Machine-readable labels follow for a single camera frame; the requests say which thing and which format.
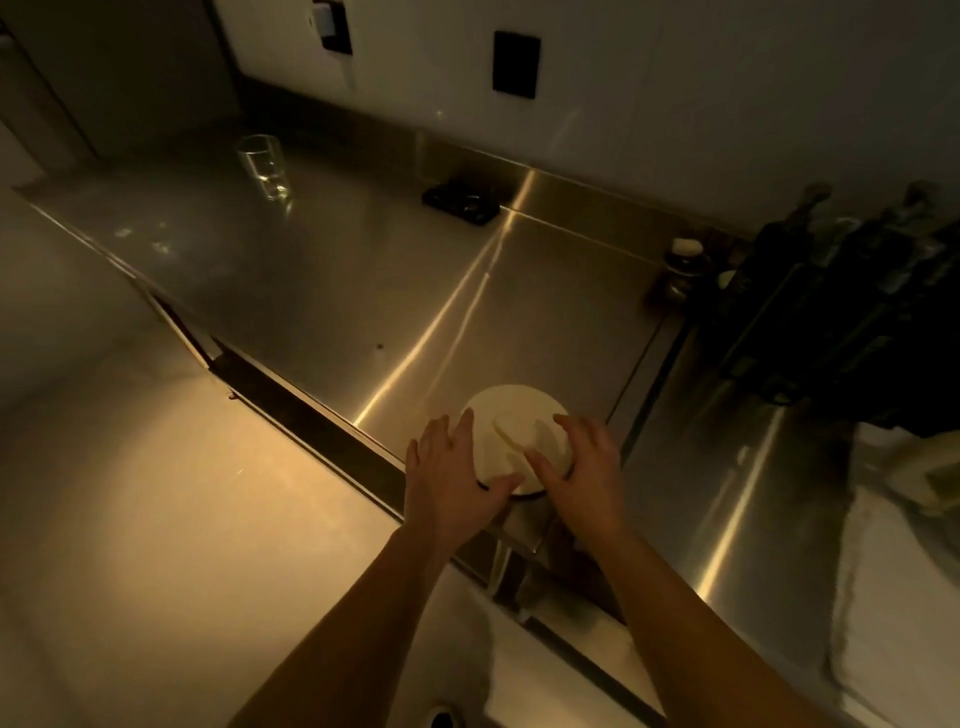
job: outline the finger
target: finger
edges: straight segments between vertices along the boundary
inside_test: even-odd
[[[490,497],[494,500],[506,502],[510,493],[515,491],[525,479],[523,473],[510,473],[509,475],[498,475],[491,478],[490,482],[487,483]]]
[[[454,447],[466,447],[473,453],[473,410],[467,408],[460,416],[460,422],[453,428]]]
[[[606,429],[599,420],[595,417],[585,417],[584,425],[587,426],[590,439],[595,446],[606,453],[616,452],[616,444],[613,441],[613,436],[610,435],[610,431]]]
[[[534,469],[537,480],[539,480],[548,491],[563,484],[564,479],[557,473],[557,469],[554,468],[553,464],[543,457],[538,450],[529,448],[523,452],[523,456],[527,459],[527,462],[530,463],[530,467]]]
[[[566,431],[570,438],[570,446],[573,447],[573,462],[582,460],[593,448],[587,426],[579,417],[570,417],[570,415],[554,415],[553,420]]]
[[[424,458],[430,454],[431,446],[433,444],[433,431],[438,426],[439,423],[436,420],[431,420],[423,429],[423,434],[420,436],[420,448],[418,450],[420,458]]]
[[[405,460],[406,472],[409,473],[420,464],[420,456],[417,454],[417,441],[411,440],[407,446],[407,457]]]
[[[434,430],[433,437],[437,449],[447,449],[453,443],[450,440],[450,418],[448,415],[442,415],[437,422],[437,428]]]

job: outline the dark bottle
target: dark bottle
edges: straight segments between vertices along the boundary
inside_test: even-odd
[[[815,390],[841,343],[887,310],[889,297],[905,284],[902,276],[909,279],[920,263],[912,256],[926,255],[926,248],[914,251],[916,238],[905,228],[930,213],[937,189],[930,182],[910,183],[898,206],[844,234],[828,255],[815,254],[824,258],[824,270],[813,276],[802,309],[795,308],[789,326],[780,329],[790,340],[759,387],[764,397],[789,404]]]
[[[750,254],[718,297],[708,341],[720,358],[720,370],[725,376],[742,374],[738,368],[738,363],[744,363],[740,345],[790,271],[809,258],[812,250],[810,215],[830,192],[827,184],[808,185],[793,212],[784,220],[763,226]]]

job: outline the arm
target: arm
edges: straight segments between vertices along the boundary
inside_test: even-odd
[[[555,419],[570,437],[573,475],[564,480],[535,450],[527,460],[610,582],[670,724],[832,725],[630,532],[610,433],[594,420]]]
[[[404,522],[360,580],[231,723],[382,726],[430,592],[447,561],[499,512],[522,475],[477,486],[473,413],[446,416],[407,448]]]

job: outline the kitchen counter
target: kitchen counter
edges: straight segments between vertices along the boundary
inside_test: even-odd
[[[847,433],[738,392],[695,337],[648,398],[681,321],[653,295],[668,240],[639,255],[508,208],[476,228],[423,206],[409,175],[286,138],[293,199],[269,203],[233,153],[243,132],[187,133],[25,194],[397,468],[430,417],[495,384],[606,419],[635,528],[769,661],[823,687]],[[616,614],[546,499],[496,535]]]
[[[244,132],[182,134],[26,194],[400,468],[431,417],[495,384],[603,419],[642,401],[627,385],[664,319],[656,265],[510,209],[474,227],[424,206],[423,182],[290,137],[293,197],[268,202],[234,154]],[[500,533],[532,554],[552,517],[524,503]]]

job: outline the clear glass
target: clear glass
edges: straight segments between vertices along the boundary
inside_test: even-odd
[[[279,139],[259,133],[244,136],[237,142],[240,163],[260,186],[268,200],[286,200],[290,197],[290,183],[283,165],[283,150]]]

